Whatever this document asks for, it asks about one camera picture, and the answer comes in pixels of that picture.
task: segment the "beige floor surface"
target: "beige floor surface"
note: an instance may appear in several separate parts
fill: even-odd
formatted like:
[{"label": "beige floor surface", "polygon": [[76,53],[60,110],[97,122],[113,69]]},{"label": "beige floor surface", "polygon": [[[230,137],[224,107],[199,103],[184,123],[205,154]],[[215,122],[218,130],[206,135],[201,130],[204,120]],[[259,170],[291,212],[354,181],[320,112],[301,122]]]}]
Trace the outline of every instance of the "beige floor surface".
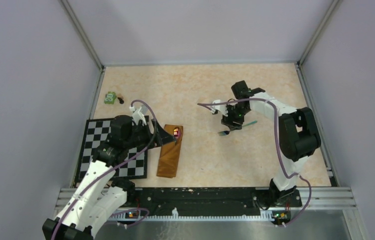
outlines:
[{"label": "beige floor surface", "polygon": [[[273,122],[250,112],[245,123],[258,123],[227,136],[221,114],[212,115],[197,103],[233,98],[231,86],[245,80],[281,102],[301,108],[305,98],[293,63],[208,64],[107,67],[94,113],[95,119],[130,115],[134,99],[147,102],[164,127],[182,125],[177,177],[157,177],[160,149],[148,152],[148,178],[133,180],[137,187],[260,187],[268,186],[280,169]],[[124,104],[104,104],[107,92],[122,94]],[[320,150],[305,164],[302,175],[313,186],[330,186]],[[306,186],[302,181],[298,186]]]}]

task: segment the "cable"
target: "cable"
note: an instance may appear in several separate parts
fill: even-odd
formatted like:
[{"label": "cable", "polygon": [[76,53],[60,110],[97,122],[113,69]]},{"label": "cable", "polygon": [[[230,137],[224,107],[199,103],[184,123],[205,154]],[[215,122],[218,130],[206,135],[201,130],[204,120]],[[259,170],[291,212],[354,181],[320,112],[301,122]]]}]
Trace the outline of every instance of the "cable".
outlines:
[{"label": "cable", "polygon": [[285,206],[285,212],[289,212],[289,210],[291,209],[291,204],[289,203],[289,199],[286,201],[286,206]]},{"label": "cable", "polygon": [[281,170],[282,170],[284,176],[287,179],[291,179],[295,176],[299,176],[299,178],[302,181],[304,181],[308,184],[309,196],[308,196],[307,202],[305,203],[303,208],[299,211],[299,213],[288,224],[285,224],[285,227],[286,227],[290,223],[294,222],[298,218],[298,216],[301,215],[304,212],[304,210],[308,207],[308,205],[310,204],[310,200],[311,200],[312,189],[311,189],[310,182],[307,179],[303,178],[299,173],[294,172],[291,175],[288,175],[288,173],[286,172],[285,165],[283,164],[283,161],[282,161],[281,149],[280,149],[280,146],[279,146],[279,133],[278,133],[279,117],[278,117],[278,108],[276,107],[276,105],[274,103],[272,103],[271,101],[266,100],[264,98],[244,98],[244,99],[238,99],[238,100],[226,101],[226,102],[219,102],[219,103],[198,103],[198,105],[201,106],[201,107],[209,108],[209,106],[226,105],[226,104],[241,103],[241,102],[247,102],[247,101],[260,101],[260,102],[267,103],[267,104],[269,104],[270,106],[273,107],[273,109],[274,109],[274,141],[275,141],[275,144],[276,144],[276,153],[277,153],[277,158],[279,160]]},{"label": "cable", "polygon": [[227,102],[233,102],[235,101],[233,98],[230,98],[229,100],[227,100]]},{"label": "cable", "polygon": [[[136,212],[136,211],[145,211],[146,214],[141,219],[135,221],[132,224],[127,225],[127,228],[131,228],[131,227],[134,227],[134,226],[140,224],[143,220],[145,220],[147,218],[147,216],[149,216],[150,212],[147,208],[138,207],[138,208],[133,208],[133,209],[125,210],[125,211],[120,211],[120,212],[111,214],[110,218],[115,217],[115,216],[119,216],[119,215],[122,215],[122,214],[130,213],[130,212]],[[111,225],[111,224],[114,224],[114,222],[108,221],[104,225]]]},{"label": "cable", "polygon": [[208,106],[202,106],[202,107],[204,107],[204,108],[206,108],[206,109],[212,111],[212,109],[211,109],[210,107],[208,107]]},{"label": "cable", "polygon": [[[106,186],[107,186],[108,188],[111,188],[111,185],[109,185],[108,183],[106,184]],[[105,196],[105,194],[103,194],[102,191],[100,191],[100,194],[102,194],[102,196]]]},{"label": "cable", "polygon": [[260,202],[258,201],[258,198],[255,200],[255,202],[256,202],[256,204],[258,205],[258,207],[259,207],[261,210],[263,210],[263,211],[267,211],[267,210],[269,210],[269,208],[270,208],[270,205],[268,205],[266,208],[263,208],[263,207],[261,206]]},{"label": "cable", "polygon": [[[152,134],[151,139],[149,140],[149,143],[140,152],[136,153],[134,156],[132,156],[128,160],[123,161],[122,163],[120,163],[117,166],[115,166],[115,167],[107,170],[106,172],[104,172],[100,176],[98,176],[96,179],[94,179],[91,183],[89,183],[80,192],[80,194],[79,194],[80,196],[83,196],[83,194],[85,194],[101,178],[105,177],[106,175],[108,175],[112,171],[115,171],[118,168],[121,168],[122,166],[126,165],[128,162],[136,159],[139,155],[143,154],[148,149],[148,146],[151,145],[154,142],[154,138],[157,135],[157,130],[158,130],[158,127],[157,127],[158,121],[157,121],[157,118],[155,117],[155,113],[154,113],[154,111],[152,111],[152,108],[146,102],[144,102],[142,100],[139,100],[139,99],[133,100],[130,105],[133,107],[133,104],[136,103],[136,102],[142,103],[143,105],[145,105],[145,107],[148,108],[150,114],[152,115],[152,119],[154,119],[157,122],[157,124],[155,124],[155,126],[153,128],[153,134]],[[68,206],[67,210],[64,212],[64,214],[62,215],[62,217],[59,219],[58,223],[56,224],[55,229],[53,230],[52,237],[50,238],[50,240],[55,240],[55,237],[57,236],[58,229],[60,229],[60,226],[63,223],[64,219],[67,217],[67,215],[69,214],[70,210],[74,207],[74,205],[76,205],[77,201],[78,201],[78,199],[74,199],[74,201]]]}]

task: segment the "white wall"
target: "white wall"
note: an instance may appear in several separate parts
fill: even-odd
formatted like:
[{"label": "white wall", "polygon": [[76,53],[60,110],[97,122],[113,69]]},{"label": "white wall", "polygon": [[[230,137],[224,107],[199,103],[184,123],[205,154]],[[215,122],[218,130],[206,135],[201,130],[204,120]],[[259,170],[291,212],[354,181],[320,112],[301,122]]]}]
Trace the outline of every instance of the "white wall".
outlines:
[{"label": "white wall", "polygon": [[0,0],[0,239],[44,239],[98,77],[57,0]]},{"label": "white wall", "polygon": [[105,65],[297,61],[332,0],[69,0]]},{"label": "white wall", "polygon": [[375,1],[343,1],[304,66],[340,182],[375,240]]}]

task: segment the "fork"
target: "fork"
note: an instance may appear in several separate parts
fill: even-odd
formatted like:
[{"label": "fork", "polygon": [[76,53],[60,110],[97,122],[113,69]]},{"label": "fork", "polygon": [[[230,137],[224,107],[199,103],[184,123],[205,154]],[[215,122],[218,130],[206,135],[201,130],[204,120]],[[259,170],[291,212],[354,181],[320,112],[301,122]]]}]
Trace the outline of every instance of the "fork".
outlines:
[{"label": "fork", "polygon": [[[258,122],[257,120],[252,121],[252,122],[250,122],[250,123],[248,123],[248,124],[242,125],[242,128],[247,127],[247,126],[249,126],[249,125],[256,124],[257,122]],[[220,135],[220,136],[227,136],[227,135],[230,134],[230,131],[229,131],[229,130],[226,130],[226,131],[219,131],[219,132],[217,132],[217,134]]]}]

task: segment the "metal frame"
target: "metal frame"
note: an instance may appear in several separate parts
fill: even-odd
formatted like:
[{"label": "metal frame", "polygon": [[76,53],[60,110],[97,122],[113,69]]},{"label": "metal frame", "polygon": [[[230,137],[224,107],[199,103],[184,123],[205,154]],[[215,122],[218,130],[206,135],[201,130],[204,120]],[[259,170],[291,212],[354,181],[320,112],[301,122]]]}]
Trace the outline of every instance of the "metal frame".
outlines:
[{"label": "metal frame", "polygon": [[104,65],[102,64],[101,60],[98,57],[91,41],[89,40],[88,36],[86,35],[85,30],[83,29],[82,25],[79,22],[76,14],[73,11],[68,0],[58,0],[61,3],[62,8],[65,10],[65,13],[68,16],[68,19],[72,23],[74,30],[76,31],[77,35],[80,37],[81,42],[83,43],[84,47],[86,48],[87,53],[95,62],[95,65],[99,68],[100,71],[103,71]]},{"label": "metal frame", "polygon": [[95,116],[95,110],[96,110],[96,106],[98,104],[99,94],[101,92],[102,83],[104,82],[105,70],[106,70],[106,68],[104,67],[102,69],[100,75],[99,75],[99,80],[97,82],[95,95],[94,95],[94,98],[93,98],[93,101],[92,101],[92,106],[90,107],[89,119],[93,119],[94,116]]},{"label": "metal frame", "polygon": [[333,175],[333,178],[335,179],[336,183],[339,184],[340,186],[342,186],[342,184],[340,184],[338,179],[337,179],[338,174],[337,174],[336,168],[334,167],[334,165],[331,161],[332,154],[329,150],[330,148],[328,147],[328,141],[326,141],[326,139],[325,139],[325,131],[322,127],[322,122],[319,118],[319,110],[314,104],[313,97],[310,94],[310,91],[309,91],[309,88],[308,88],[307,80],[304,76],[304,72],[303,72],[302,67],[300,66],[299,62],[295,64],[295,68],[296,68],[296,73],[298,74],[299,83],[301,84],[302,92],[303,92],[304,97],[305,97],[305,102],[314,112],[314,117],[315,117],[315,121],[317,123],[318,132],[320,133],[320,137],[321,137],[321,147],[320,147],[320,149],[321,149],[321,153],[323,155],[324,162],[326,163],[327,171],[329,172],[329,177],[330,177],[330,175]]},{"label": "metal frame", "polygon": [[[65,10],[70,22],[72,23],[77,35],[80,37],[80,40],[82,41],[83,45],[85,46],[85,49],[87,50],[90,57],[93,59],[95,65],[100,70],[100,76],[98,79],[98,84],[96,86],[95,96],[92,101],[92,105],[90,107],[90,113],[89,113],[89,119],[92,119],[94,117],[94,113],[96,110],[96,105],[98,103],[99,99],[99,93],[101,90],[102,82],[105,76],[105,66],[102,64],[101,60],[99,59],[98,54],[96,53],[92,43],[90,42],[86,32],[84,31],[81,23],[79,22],[76,14],[74,13],[71,5],[69,4],[68,0],[58,0],[62,8]],[[333,163],[331,162],[332,154],[330,152],[330,147],[328,147],[328,142],[325,141],[325,133],[321,125],[321,121],[319,119],[318,115],[318,109],[314,105],[313,97],[309,92],[309,88],[307,85],[307,79],[304,76],[303,72],[303,65],[306,62],[308,56],[310,55],[311,51],[313,50],[314,46],[320,39],[321,35],[323,34],[324,30],[326,29],[328,23],[330,22],[333,14],[336,12],[336,10],[339,8],[342,0],[333,0],[330,4],[328,10],[326,11],[324,17],[322,18],[320,24],[318,25],[316,31],[314,32],[312,38],[310,39],[308,45],[306,46],[303,54],[301,55],[298,62],[295,64],[295,68],[298,74],[299,82],[302,87],[303,94],[305,96],[306,103],[309,107],[313,109],[313,111],[316,113],[315,118],[317,121],[317,126],[320,131],[320,135],[322,138],[322,146],[321,151],[323,154],[323,158],[325,160],[327,170],[329,173],[329,176],[333,175],[333,179],[336,180],[337,172],[334,168]],[[257,187],[257,189],[266,189],[266,187]],[[307,199],[309,196],[309,189],[307,187],[298,187],[299,194],[302,199]],[[76,188],[62,188],[58,200],[55,206],[55,215],[64,207],[65,204],[68,203],[71,196],[75,192]],[[292,207],[292,210],[299,210],[300,207]],[[280,211],[283,210],[282,208],[272,207],[269,209],[269,211]],[[347,228],[349,230],[349,234],[351,236],[352,240],[367,240],[368,234],[366,232],[365,226],[363,224],[363,221],[360,217],[360,214],[357,209],[357,205],[353,196],[353,193],[351,191],[350,187],[313,187],[312,193],[311,193],[311,201],[309,207],[306,209],[306,211],[333,211],[333,210],[342,210]],[[154,221],[177,221],[178,218],[174,216],[169,216],[169,218],[157,218],[154,219]],[[224,218],[219,219],[220,221],[233,221],[232,218]]]},{"label": "metal frame", "polygon": [[[268,187],[256,187],[257,190],[267,190]],[[299,195],[303,200],[309,196],[308,187],[298,187]],[[76,188],[61,188],[55,210],[60,211],[69,202]],[[302,207],[291,207],[300,210]],[[269,211],[283,211],[284,207],[270,207]],[[311,201],[306,211],[357,210],[356,201],[350,187],[313,187]]]},{"label": "metal frame", "polygon": [[320,39],[322,33],[325,31],[326,26],[328,25],[329,21],[332,19],[333,14],[341,5],[342,0],[333,0],[330,4],[329,8],[327,9],[326,13],[324,14],[323,19],[321,20],[320,24],[318,25],[317,29],[315,30],[314,34],[312,35],[311,40],[307,44],[304,52],[302,53],[301,58],[298,61],[298,64],[302,66],[305,61],[307,60],[310,52],[313,50],[313,47],[316,45],[317,41]]}]

